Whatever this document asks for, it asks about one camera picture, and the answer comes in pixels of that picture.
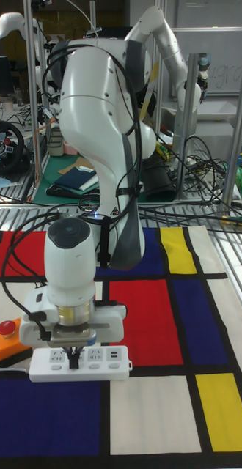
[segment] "book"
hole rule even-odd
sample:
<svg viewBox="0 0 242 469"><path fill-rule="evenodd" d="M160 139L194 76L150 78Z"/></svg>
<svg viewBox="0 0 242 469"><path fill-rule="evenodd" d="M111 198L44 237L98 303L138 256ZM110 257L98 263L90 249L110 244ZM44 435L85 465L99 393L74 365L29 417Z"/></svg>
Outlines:
<svg viewBox="0 0 242 469"><path fill-rule="evenodd" d="M65 191L77 194L79 196L84 196L86 193L89 193L89 192L93 191L94 189L98 189L99 184L98 184L98 182L96 182L95 184L90 185L85 191L80 191L80 190L77 190L77 189L67 188L64 185L58 185L57 187L61 188L61 189L64 189Z"/></svg>
<svg viewBox="0 0 242 469"><path fill-rule="evenodd" d="M66 189L75 189L76 191L81 190L80 188L85 185L86 190L90 185L95 184L95 180L92 180L91 184L87 184L94 176L96 176L95 171L82 171L74 167L66 174L59 177L54 184L60 187L63 186Z"/></svg>

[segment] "black strap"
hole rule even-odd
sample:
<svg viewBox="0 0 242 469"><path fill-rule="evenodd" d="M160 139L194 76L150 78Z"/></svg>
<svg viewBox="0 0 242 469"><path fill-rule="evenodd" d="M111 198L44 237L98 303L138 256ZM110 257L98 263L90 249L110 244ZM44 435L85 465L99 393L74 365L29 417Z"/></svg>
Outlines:
<svg viewBox="0 0 242 469"><path fill-rule="evenodd" d="M111 260L111 256L108 252L110 223L110 217L104 217L101 221L100 252L98 253L98 261L103 269L107 268L108 263L110 263Z"/></svg>
<svg viewBox="0 0 242 469"><path fill-rule="evenodd" d="M142 189L142 184L139 184L138 186L136 186L136 188L121 188L121 189L117 189L117 192L116 192L116 197L118 196L126 196L126 195L129 195L129 196L135 196L135 197L139 197L139 194L140 194L140 190Z"/></svg>

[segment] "emergency stop button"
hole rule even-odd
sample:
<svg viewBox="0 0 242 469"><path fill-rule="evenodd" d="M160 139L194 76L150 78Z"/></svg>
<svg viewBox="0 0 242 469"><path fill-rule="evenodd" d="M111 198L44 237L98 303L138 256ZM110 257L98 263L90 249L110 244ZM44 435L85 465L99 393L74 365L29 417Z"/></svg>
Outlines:
<svg viewBox="0 0 242 469"><path fill-rule="evenodd" d="M9 339L15 332L15 322L14 321L4 321L0 324L0 335L5 339Z"/></svg>

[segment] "white rectangle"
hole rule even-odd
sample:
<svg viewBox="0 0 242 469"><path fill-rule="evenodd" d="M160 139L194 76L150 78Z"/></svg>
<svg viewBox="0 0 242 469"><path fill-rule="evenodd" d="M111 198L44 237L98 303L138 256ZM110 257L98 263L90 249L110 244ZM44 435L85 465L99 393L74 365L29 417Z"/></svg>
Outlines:
<svg viewBox="0 0 242 469"><path fill-rule="evenodd" d="M204 273L224 273L221 263L205 226L190 226L188 228L191 244L199 257Z"/></svg>
<svg viewBox="0 0 242 469"><path fill-rule="evenodd" d="M111 454L201 452L184 376L111 383L110 419Z"/></svg>

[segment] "power strip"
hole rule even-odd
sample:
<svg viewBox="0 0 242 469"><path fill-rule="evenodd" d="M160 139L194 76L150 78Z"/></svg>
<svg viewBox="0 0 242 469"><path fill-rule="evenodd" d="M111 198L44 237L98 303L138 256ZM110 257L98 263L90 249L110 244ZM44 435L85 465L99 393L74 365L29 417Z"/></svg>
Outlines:
<svg viewBox="0 0 242 469"><path fill-rule="evenodd" d="M62 348L36 349L29 368L32 382L127 380L132 362L128 348L122 346L85 347L79 369L69 369L69 360Z"/></svg>

